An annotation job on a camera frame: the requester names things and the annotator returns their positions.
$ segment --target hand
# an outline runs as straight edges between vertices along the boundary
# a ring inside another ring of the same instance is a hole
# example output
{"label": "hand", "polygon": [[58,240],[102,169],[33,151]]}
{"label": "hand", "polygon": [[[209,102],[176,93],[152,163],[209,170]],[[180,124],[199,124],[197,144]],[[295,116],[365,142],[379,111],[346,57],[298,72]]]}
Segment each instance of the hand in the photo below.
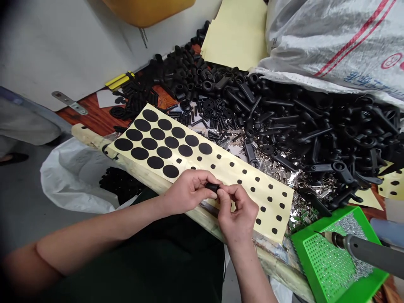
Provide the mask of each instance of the hand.
{"label": "hand", "polygon": [[162,196],[167,215],[186,213],[205,199],[217,199],[217,194],[205,188],[207,182],[222,184],[207,170],[186,170]]}
{"label": "hand", "polygon": [[[252,231],[259,211],[258,205],[239,184],[220,185],[218,196],[221,205],[218,215],[219,226],[229,248],[237,249],[252,244]],[[231,200],[236,203],[234,212],[231,212]]]}

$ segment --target gray floor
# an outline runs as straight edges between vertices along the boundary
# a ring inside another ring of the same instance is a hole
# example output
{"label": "gray floor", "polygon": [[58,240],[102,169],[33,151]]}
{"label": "gray floor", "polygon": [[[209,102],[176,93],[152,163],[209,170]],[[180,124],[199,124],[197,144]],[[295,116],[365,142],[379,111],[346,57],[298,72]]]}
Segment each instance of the gray floor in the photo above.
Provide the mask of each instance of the gray floor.
{"label": "gray floor", "polygon": [[[40,168],[52,151],[47,146],[21,143],[16,152],[29,155],[23,163],[0,167],[0,221],[3,254],[95,215],[64,210],[42,192]],[[223,303],[241,302],[233,264],[229,263],[223,284]]]}

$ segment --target black circular sticker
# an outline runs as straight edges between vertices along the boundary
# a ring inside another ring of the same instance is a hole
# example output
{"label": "black circular sticker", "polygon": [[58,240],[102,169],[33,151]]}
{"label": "black circular sticker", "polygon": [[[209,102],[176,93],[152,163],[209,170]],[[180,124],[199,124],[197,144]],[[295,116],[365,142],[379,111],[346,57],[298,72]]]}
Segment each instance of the black circular sticker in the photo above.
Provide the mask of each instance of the black circular sticker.
{"label": "black circular sticker", "polygon": [[185,137],[185,142],[192,147],[198,146],[199,144],[199,140],[197,137],[195,137],[194,135],[187,135]]}
{"label": "black circular sticker", "polygon": [[174,165],[166,165],[165,167],[163,167],[163,174],[169,178],[176,178],[178,177],[180,172]]}
{"label": "black circular sticker", "polygon": [[141,147],[135,147],[130,154],[137,160],[145,160],[149,157],[149,152]]}
{"label": "black circular sticker", "polygon": [[168,147],[170,147],[171,149],[177,148],[179,144],[178,140],[175,139],[174,137],[167,137],[164,140],[165,145],[167,145]]}
{"label": "black circular sticker", "polygon": [[145,109],[143,111],[143,117],[150,122],[156,122],[159,119],[159,116],[150,109]]}
{"label": "black circular sticker", "polygon": [[137,119],[134,122],[135,127],[143,132],[151,130],[150,123],[143,119]]}
{"label": "black circular sticker", "polygon": [[153,128],[150,131],[150,136],[156,140],[163,140],[165,138],[164,132],[159,128]]}
{"label": "black circular sticker", "polygon": [[188,145],[180,145],[180,147],[178,147],[178,151],[184,157],[192,156],[192,148]]}
{"label": "black circular sticker", "polygon": [[122,150],[122,151],[128,151],[133,148],[132,141],[125,139],[125,138],[116,139],[114,144],[117,149]]}
{"label": "black circular sticker", "polygon": [[185,137],[185,131],[179,127],[174,127],[171,130],[171,133],[173,134],[174,137],[176,137],[178,139],[182,139],[183,137]]}
{"label": "black circular sticker", "polygon": [[132,141],[140,141],[141,139],[143,139],[142,133],[133,128],[127,130],[125,135],[128,137],[129,140]]}
{"label": "black circular sticker", "polygon": [[152,156],[149,159],[147,159],[147,164],[154,169],[160,169],[164,166],[164,161],[163,159],[159,157]]}
{"label": "black circular sticker", "polygon": [[167,119],[160,119],[157,122],[157,125],[159,126],[159,128],[161,128],[162,130],[170,130],[173,125],[171,124],[170,121],[168,121]]}
{"label": "black circular sticker", "polygon": [[142,140],[142,146],[148,150],[153,150],[157,148],[157,142],[152,138],[145,138]]}
{"label": "black circular sticker", "polygon": [[199,151],[203,154],[211,154],[212,147],[208,143],[204,142],[199,145]]}
{"label": "black circular sticker", "polygon": [[157,154],[163,159],[169,159],[173,155],[173,152],[168,147],[160,146],[157,148]]}

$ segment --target person's left hand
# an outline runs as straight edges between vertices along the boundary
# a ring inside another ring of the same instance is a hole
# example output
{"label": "person's left hand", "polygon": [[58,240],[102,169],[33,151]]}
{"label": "person's left hand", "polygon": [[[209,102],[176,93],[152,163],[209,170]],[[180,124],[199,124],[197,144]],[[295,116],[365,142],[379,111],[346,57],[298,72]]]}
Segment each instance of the person's left hand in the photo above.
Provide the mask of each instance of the person's left hand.
{"label": "person's left hand", "polygon": [[207,182],[222,184],[207,170],[185,170],[174,184],[160,197],[161,207],[167,215],[186,213],[205,199],[217,199],[217,194],[207,189]]}

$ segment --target dark green clothing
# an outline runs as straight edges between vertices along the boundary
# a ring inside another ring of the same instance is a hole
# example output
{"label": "dark green clothing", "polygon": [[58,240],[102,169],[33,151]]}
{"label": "dark green clothing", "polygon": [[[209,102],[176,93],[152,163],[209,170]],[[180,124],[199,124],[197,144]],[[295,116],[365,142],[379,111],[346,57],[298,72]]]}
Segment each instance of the dark green clothing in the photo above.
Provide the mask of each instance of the dark green clothing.
{"label": "dark green clothing", "polygon": [[[156,196],[149,189],[136,203]],[[42,302],[221,302],[223,243],[186,215],[150,224],[43,293]]]}

